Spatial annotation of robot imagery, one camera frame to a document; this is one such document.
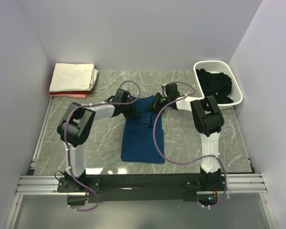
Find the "blue t-shirt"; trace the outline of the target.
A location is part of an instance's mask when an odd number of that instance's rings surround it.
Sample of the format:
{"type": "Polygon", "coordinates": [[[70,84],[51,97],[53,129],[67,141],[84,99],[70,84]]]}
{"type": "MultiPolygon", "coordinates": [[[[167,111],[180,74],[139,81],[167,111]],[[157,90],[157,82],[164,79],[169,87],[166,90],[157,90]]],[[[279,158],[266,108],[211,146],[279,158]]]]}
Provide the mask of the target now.
{"type": "Polygon", "coordinates": [[[153,126],[158,114],[147,111],[154,99],[154,95],[138,99],[133,105],[139,117],[125,119],[121,149],[122,161],[164,163],[153,141],[153,126]]]}

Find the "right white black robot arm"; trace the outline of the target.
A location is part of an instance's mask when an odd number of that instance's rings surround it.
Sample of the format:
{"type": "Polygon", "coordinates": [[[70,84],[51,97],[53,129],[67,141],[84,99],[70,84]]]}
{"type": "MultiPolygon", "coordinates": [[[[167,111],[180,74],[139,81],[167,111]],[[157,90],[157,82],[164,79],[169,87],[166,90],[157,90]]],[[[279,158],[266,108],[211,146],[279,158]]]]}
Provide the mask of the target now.
{"type": "Polygon", "coordinates": [[[162,92],[155,95],[148,106],[148,112],[157,112],[153,126],[153,142],[160,156],[176,165],[188,165],[201,160],[200,186],[204,190],[211,190],[214,186],[225,182],[222,172],[225,172],[219,160],[219,136],[224,125],[224,118],[213,96],[193,97],[194,93],[180,95],[177,83],[168,83],[162,86],[162,92]],[[165,108],[188,111],[192,113],[194,126],[200,134],[202,156],[190,162],[174,162],[164,156],[156,140],[156,126],[158,119],[165,108]]]}

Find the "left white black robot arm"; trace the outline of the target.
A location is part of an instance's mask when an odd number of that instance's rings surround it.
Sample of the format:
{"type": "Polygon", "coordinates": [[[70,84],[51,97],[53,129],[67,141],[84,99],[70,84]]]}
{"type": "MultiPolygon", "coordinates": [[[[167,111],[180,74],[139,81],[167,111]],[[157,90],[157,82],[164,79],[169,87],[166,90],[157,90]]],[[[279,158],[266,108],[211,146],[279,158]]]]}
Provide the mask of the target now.
{"type": "Polygon", "coordinates": [[[139,117],[134,103],[138,97],[132,97],[124,89],[119,88],[115,95],[97,104],[80,104],[73,102],[68,107],[57,126],[57,133],[63,141],[66,151],[66,173],[71,176],[69,186],[79,192],[85,188],[86,180],[83,161],[83,144],[87,141],[93,122],[116,117],[123,114],[127,118],[139,117]]]}

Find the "folded red t-shirt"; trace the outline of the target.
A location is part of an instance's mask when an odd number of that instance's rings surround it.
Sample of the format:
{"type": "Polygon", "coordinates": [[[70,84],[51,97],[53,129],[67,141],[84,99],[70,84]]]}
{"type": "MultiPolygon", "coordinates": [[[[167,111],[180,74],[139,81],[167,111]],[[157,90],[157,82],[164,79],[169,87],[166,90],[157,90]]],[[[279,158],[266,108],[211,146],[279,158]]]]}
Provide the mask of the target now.
{"type": "Polygon", "coordinates": [[[65,91],[65,92],[49,92],[50,95],[59,95],[59,94],[90,94],[90,91],[65,91]]]}

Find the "folded pink t-shirt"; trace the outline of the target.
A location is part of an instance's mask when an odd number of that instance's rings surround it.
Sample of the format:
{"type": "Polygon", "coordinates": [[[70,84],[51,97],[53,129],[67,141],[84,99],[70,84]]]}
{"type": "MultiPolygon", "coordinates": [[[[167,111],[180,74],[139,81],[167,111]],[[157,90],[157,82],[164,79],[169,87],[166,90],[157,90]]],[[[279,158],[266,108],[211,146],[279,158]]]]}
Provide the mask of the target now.
{"type": "Polygon", "coordinates": [[[81,98],[86,99],[87,94],[50,94],[51,97],[69,97],[69,98],[81,98]]]}

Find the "white plastic laundry basket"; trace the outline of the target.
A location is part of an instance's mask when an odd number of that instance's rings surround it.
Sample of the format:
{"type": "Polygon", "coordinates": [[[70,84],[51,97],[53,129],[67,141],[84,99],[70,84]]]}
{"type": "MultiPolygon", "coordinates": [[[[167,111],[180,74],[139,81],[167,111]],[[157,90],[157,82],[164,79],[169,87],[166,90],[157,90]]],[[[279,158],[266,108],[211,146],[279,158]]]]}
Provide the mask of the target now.
{"type": "Polygon", "coordinates": [[[199,89],[201,95],[204,96],[203,90],[201,88],[201,83],[196,73],[197,69],[205,69],[209,73],[224,73],[231,78],[232,89],[228,97],[232,99],[233,102],[228,104],[219,104],[218,106],[221,110],[232,108],[235,105],[238,105],[242,102],[243,94],[230,66],[227,63],[218,60],[208,60],[208,61],[199,61],[194,64],[193,70],[197,88],[199,89]]]}

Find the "black clothes in basket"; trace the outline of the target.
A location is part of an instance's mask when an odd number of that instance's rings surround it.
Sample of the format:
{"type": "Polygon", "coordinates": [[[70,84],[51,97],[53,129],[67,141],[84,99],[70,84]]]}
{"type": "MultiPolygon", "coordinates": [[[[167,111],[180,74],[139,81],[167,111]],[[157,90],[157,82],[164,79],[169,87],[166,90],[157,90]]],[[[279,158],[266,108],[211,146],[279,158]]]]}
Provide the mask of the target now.
{"type": "Polygon", "coordinates": [[[197,69],[196,74],[205,96],[213,96],[218,104],[231,104],[229,98],[232,91],[232,80],[224,73],[210,73],[205,69],[197,69]]]}

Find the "folded white t-shirt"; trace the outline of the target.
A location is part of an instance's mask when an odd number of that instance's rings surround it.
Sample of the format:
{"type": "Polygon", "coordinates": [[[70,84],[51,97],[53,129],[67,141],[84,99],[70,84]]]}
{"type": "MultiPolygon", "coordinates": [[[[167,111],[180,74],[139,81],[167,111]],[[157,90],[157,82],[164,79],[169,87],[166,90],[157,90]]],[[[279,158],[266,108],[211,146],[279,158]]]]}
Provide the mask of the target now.
{"type": "Polygon", "coordinates": [[[95,64],[56,63],[50,93],[90,91],[97,79],[95,64]]]}

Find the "black base beam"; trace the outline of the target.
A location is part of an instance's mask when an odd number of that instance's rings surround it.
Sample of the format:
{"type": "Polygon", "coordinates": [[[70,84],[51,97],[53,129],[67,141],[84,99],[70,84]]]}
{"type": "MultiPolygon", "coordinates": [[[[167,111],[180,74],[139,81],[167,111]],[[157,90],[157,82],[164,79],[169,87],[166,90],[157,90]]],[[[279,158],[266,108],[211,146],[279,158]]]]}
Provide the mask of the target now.
{"type": "Polygon", "coordinates": [[[223,176],[198,173],[82,175],[77,183],[70,175],[59,179],[58,193],[69,194],[68,204],[105,201],[176,200],[197,201],[198,192],[225,189],[223,176]]]}

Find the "aluminium rail frame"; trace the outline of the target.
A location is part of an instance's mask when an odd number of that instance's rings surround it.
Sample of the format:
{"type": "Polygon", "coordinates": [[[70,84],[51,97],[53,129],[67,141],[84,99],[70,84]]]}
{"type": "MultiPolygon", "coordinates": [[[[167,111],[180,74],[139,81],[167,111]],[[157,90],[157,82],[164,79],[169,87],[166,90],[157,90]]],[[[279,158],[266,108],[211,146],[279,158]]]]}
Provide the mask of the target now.
{"type": "MultiPolygon", "coordinates": [[[[261,174],[227,174],[228,194],[259,193],[271,229],[278,225],[261,174]]],[[[57,195],[58,181],[54,176],[21,176],[4,228],[14,228],[25,195],[57,195]]]]}

